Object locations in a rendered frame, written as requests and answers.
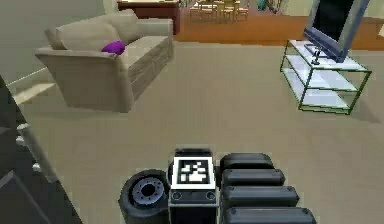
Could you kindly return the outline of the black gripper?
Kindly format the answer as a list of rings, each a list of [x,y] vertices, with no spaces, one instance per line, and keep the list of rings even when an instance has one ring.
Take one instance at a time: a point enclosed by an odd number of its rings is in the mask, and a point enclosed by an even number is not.
[[[169,224],[169,190],[163,170],[147,169],[130,177],[118,200],[125,224]]]

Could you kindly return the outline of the dark grey door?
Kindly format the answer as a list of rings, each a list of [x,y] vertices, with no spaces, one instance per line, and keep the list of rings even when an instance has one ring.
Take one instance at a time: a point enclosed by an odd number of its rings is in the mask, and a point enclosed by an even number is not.
[[[0,224],[83,224],[61,182],[50,183],[29,149],[16,143],[24,123],[0,77]]]

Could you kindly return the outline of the beige sofa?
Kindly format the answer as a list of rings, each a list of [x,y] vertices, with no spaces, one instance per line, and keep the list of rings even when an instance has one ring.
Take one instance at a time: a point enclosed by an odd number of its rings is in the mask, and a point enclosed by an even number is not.
[[[46,31],[35,50],[70,107],[127,112],[173,58],[173,22],[139,19],[133,10],[97,16]],[[121,55],[102,52],[122,41]]]

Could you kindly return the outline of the purple cushion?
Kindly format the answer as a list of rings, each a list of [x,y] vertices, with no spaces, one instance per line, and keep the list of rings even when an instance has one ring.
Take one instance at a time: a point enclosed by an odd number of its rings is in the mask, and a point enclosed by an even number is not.
[[[114,41],[103,47],[102,52],[121,55],[125,51],[125,45],[122,41]]]

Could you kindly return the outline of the dark red wooden cabinet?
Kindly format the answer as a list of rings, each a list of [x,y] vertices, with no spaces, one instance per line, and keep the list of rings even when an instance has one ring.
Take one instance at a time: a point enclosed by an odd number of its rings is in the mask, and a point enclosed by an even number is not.
[[[139,19],[158,18],[173,21],[173,34],[180,31],[180,7],[178,0],[118,0],[119,11],[131,9]]]

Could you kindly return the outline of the pale wooden dining table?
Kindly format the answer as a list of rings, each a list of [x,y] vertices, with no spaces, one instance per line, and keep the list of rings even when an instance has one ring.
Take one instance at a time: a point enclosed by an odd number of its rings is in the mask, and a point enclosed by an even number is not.
[[[250,0],[246,1],[244,7],[241,0],[197,0],[189,8],[189,17],[197,15],[199,19],[204,16],[214,17],[218,21],[229,19],[231,22],[237,21],[240,17],[248,19],[250,11]]]

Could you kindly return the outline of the flat television set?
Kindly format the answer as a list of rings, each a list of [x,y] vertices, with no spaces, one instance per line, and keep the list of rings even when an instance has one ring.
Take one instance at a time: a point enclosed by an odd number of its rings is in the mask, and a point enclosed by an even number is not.
[[[343,63],[370,0],[313,0],[304,36],[329,59]]]

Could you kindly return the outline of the green frame television stand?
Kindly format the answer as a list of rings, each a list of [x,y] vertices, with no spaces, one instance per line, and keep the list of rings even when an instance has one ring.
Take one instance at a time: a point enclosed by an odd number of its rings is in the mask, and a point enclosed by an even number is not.
[[[286,41],[280,72],[299,110],[346,115],[372,74],[349,56],[337,63],[310,41],[299,40]]]

